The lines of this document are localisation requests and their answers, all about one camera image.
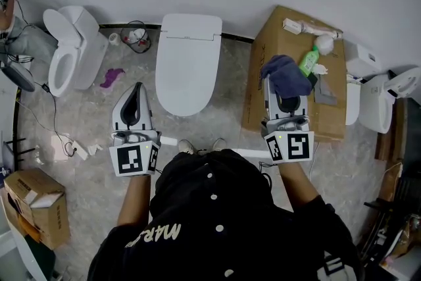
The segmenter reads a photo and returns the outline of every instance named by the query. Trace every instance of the cable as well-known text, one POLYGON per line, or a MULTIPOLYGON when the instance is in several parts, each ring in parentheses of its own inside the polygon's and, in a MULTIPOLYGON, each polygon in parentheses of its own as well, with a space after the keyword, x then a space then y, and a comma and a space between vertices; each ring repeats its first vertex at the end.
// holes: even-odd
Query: cable
POLYGON ((259 171, 262 173, 262 168, 271 168, 272 166, 276 166, 277 164, 268 164, 265 162, 259 162, 259 171))
MULTIPOLYGON (((37 82, 35 82, 35 84, 39 85, 39 86, 40 86, 40 87, 41 87, 44 91, 47 91, 46 89, 44 89, 44 86, 42 86, 41 84, 39 84, 39 83, 37 83, 37 82)), ((62 135, 62 134, 60 134, 60 133, 58 133, 58 132, 57 132, 57 129, 56 129, 56 126, 55 126, 55 120, 56 120, 56 115, 57 115, 57 105, 56 105, 56 102, 55 102, 55 97, 54 97, 54 95, 53 95, 50 91, 48 91, 48 93, 51 95, 51 97, 53 98, 53 101, 54 101, 54 119, 53 119, 53 127, 54 127, 54 130, 49 129, 49 128, 47 128, 46 126, 42 125, 42 124, 39 122, 39 120, 38 120, 37 116, 34 114, 34 112, 33 112, 30 108, 28 108, 27 106, 25 106, 25 105, 23 105, 21 102, 19 102, 19 101, 18 101, 18 99, 16 99, 15 101, 16 101, 19 105, 21 105, 22 107, 24 107, 25 109, 28 109, 28 110, 32 113, 32 115, 34 116, 34 118, 35 118, 35 120, 37 121, 37 123, 38 123, 38 124, 39 124, 42 128, 44 128, 44 129, 46 129, 46 130, 48 130, 48 131, 50 131, 50 132, 54 132, 54 133, 57 135, 57 137, 59 138, 60 142, 61 142, 61 147, 62 147, 63 153, 64 153, 67 157, 73 157, 77 149, 76 149, 76 148, 73 148, 73 152, 72 152, 72 153, 69 153, 69 152, 67 151, 66 146, 67 146, 68 144, 72 145, 72 143, 74 142, 74 140, 73 140, 72 138, 70 138, 70 137, 66 136, 66 135, 62 135), (65 142, 62 140, 62 138, 61 138, 60 136, 63 136, 63 137, 65 137, 65 138, 69 139, 70 141, 68 141, 68 142, 66 142, 66 143, 65 143, 65 142)))
POLYGON ((57 115, 57 105, 56 105, 56 103, 55 103, 55 97, 54 97, 54 95, 53 95, 50 91, 49 91, 49 94, 51 95, 51 97, 53 98, 53 101, 54 101, 54 119, 53 119, 54 132, 55 132, 55 134, 57 135, 57 137, 60 139, 60 142, 61 142, 61 147, 62 147, 62 149, 63 149, 64 154, 65 154, 67 157, 73 157, 77 149, 74 147, 74 148, 73 148, 73 152, 72 152, 72 153, 69 153, 69 152, 67 151, 67 149, 66 149, 66 146, 67 146, 68 144, 72 145, 72 142, 69 142, 69 141, 68 141, 67 143, 63 142, 63 140, 61 139, 61 137, 60 137, 59 133, 57 132, 57 129, 55 128, 55 117, 56 117, 56 115, 57 115))
POLYGON ((28 22, 26 21, 26 19, 25 19, 25 16, 24 16, 24 11, 22 11, 22 7, 20 6, 20 3, 19 3, 19 0, 15 0, 17 3, 18 3, 18 5, 19 5, 19 9, 20 9, 20 13, 21 13, 21 15, 22 15, 22 19, 23 19, 23 21, 25 21, 25 24, 27 24, 27 25, 29 25, 28 24, 28 22))
POLYGON ((25 27, 23 27, 23 29, 20 31, 20 33, 18 34, 18 36, 16 36, 16 37, 9 37, 9 38, 7 38, 7 44, 10 44, 10 43, 12 43, 12 42, 15 42, 21 35, 22 35, 22 33, 24 32, 24 30, 25 30, 25 28, 27 28, 27 27, 34 27, 34 25, 33 24, 28 24, 28 25, 26 25, 25 27))
POLYGON ((314 150, 314 153, 313 153, 313 162, 311 163, 310 171, 309 171, 309 180, 310 181, 311 181, 311 171, 313 170, 313 165, 314 165, 314 162, 316 161, 316 152, 317 152, 317 149, 318 149, 319 145, 320 145, 320 142, 317 143, 316 150, 314 150))
POLYGON ((265 162, 259 162, 259 171, 260 171, 260 173, 264 176, 264 177, 266 177, 266 179, 268 180, 268 183, 269 183, 269 188, 272 190, 272 179, 271 179, 271 177, 269 176, 269 174, 267 174, 266 172, 262 172, 262 169, 263 168, 271 168, 272 166, 276 166, 277 164, 268 164, 268 163, 265 163, 265 162))
MULTIPOLYGON (((386 172, 390 171, 392 168, 395 168, 397 165, 402 165, 402 162, 396 163, 396 164, 392 165, 391 167, 389 167, 387 170, 385 170, 385 172, 383 172, 382 180, 384 179, 384 176, 386 175, 386 172)), ((393 185, 393 200, 395 199, 395 190, 396 190, 396 185, 397 185, 398 179, 399 179, 399 175, 396 176, 395 183, 393 185)))

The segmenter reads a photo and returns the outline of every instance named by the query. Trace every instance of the spray bottle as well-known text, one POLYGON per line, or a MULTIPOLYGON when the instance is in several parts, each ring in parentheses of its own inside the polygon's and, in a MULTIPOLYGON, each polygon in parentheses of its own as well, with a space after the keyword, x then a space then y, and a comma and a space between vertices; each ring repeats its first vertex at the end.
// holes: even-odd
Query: spray bottle
POLYGON ((300 62, 299 68, 301 72, 308 77, 313 69, 313 66, 317 63, 319 57, 317 46, 313 46, 313 50, 309 51, 300 62))

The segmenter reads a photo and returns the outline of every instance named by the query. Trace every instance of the blue cloth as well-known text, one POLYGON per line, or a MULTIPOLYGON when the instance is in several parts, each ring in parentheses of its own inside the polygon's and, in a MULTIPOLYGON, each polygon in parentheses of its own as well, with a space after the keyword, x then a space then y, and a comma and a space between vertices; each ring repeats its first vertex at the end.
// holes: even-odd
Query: blue cloth
POLYGON ((262 78, 270 75, 270 82, 275 92, 282 99, 297 96, 308 96, 311 93, 311 83, 301 72, 295 61, 287 55, 275 55, 261 70, 262 78))

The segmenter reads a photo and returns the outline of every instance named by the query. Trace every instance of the toilet tank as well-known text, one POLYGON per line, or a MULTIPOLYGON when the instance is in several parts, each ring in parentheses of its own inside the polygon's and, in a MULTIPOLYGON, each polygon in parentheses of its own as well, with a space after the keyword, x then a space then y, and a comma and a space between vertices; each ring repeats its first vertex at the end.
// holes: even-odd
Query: toilet tank
POLYGON ((86 41, 93 41, 98 34, 99 26, 95 18, 82 6, 65 6, 59 12, 69 20, 86 41))

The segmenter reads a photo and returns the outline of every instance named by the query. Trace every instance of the shoe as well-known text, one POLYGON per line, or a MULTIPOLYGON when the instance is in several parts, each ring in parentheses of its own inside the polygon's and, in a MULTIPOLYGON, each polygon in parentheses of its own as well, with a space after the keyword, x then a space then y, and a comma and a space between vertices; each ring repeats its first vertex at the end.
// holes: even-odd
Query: shoe
POLYGON ((189 155, 194 155, 195 148, 189 141, 181 140, 178 142, 178 151, 188 153, 189 155))
POLYGON ((221 151, 226 149, 226 140, 224 138, 218 138, 215 143, 213 143, 212 151, 221 151))

